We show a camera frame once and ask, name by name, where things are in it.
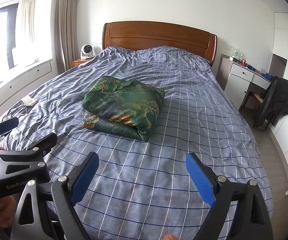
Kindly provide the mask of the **person's left hand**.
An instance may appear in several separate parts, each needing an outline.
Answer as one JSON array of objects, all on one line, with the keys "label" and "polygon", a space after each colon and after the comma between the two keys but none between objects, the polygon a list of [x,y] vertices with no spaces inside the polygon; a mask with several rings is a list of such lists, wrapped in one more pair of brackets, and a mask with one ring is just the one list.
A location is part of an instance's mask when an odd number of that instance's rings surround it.
[{"label": "person's left hand", "polygon": [[0,227],[8,228],[14,222],[17,203],[13,196],[0,198]]}]

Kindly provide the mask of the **person's right hand fingertip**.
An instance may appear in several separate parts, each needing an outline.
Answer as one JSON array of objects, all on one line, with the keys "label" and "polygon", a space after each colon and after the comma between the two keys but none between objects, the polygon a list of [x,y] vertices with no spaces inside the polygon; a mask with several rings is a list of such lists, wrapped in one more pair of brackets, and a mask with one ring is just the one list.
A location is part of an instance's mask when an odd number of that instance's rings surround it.
[{"label": "person's right hand fingertip", "polygon": [[171,233],[167,233],[166,235],[164,235],[162,240],[178,240],[178,237]]}]

